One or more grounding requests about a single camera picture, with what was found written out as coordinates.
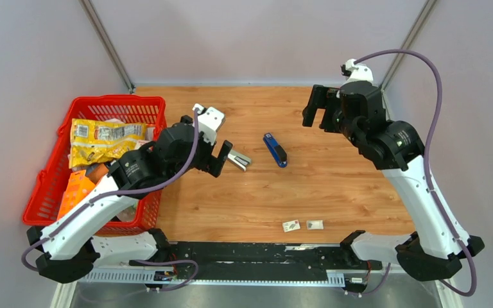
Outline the grey white stapler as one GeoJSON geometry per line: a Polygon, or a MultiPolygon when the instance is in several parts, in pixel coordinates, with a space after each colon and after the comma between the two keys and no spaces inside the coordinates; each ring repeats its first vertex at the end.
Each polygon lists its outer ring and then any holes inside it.
{"type": "Polygon", "coordinates": [[[229,154],[227,155],[227,160],[242,171],[246,171],[247,167],[252,163],[251,158],[236,150],[230,150],[229,154]]]}

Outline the blue black stapler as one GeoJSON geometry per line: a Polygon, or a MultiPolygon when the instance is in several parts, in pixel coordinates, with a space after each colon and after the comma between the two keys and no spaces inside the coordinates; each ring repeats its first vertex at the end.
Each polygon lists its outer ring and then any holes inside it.
{"type": "Polygon", "coordinates": [[[276,138],[268,132],[264,134],[263,141],[277,165],[282,168],[286,167],[288,165],[288,155],[276,138]]]}

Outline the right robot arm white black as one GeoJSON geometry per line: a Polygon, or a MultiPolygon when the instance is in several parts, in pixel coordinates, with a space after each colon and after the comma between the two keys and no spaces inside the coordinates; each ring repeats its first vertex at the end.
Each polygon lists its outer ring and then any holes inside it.
{"type": "Polygon", "coordinates": [[[342,134],[360,155],[390,181],[410,215],[415,231],[376,235],[357,230],[341,241],[342,263],[351,269],[365,261],[398,264],[412,278],[425,282],[453,277],[466,256],[484,249],[482,238],[469,235],[443,198],[433,198],[436,183],[424,173],[424,144],[405,121],[385,116],[381,89],[367,81],[340,88],[314,85],[302,112],[312,126],[324,111],[320,128],[342,134]]]}

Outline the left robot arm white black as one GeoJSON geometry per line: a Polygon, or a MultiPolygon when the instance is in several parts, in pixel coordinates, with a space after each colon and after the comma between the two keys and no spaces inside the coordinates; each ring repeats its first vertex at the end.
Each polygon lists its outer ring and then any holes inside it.
{"type": "Polygon", "coordinates": [[[100,237],[98,231],[120,212],[190,169],[218,177],[232,149],[225,141],[218,155],[212,154],[224,122],[225,115],[215,108],[195,108],[193,116],[183,116],[157,140],[127,151],[62,218],[44,228],[28,229],[30,250],[38,250],[40,255],[30,264],[22,254],[24,266],[62,284],[79,280],[96,267],[122,262],[170,266],[171,250],[160,230],[118,237],[100,237]]]}

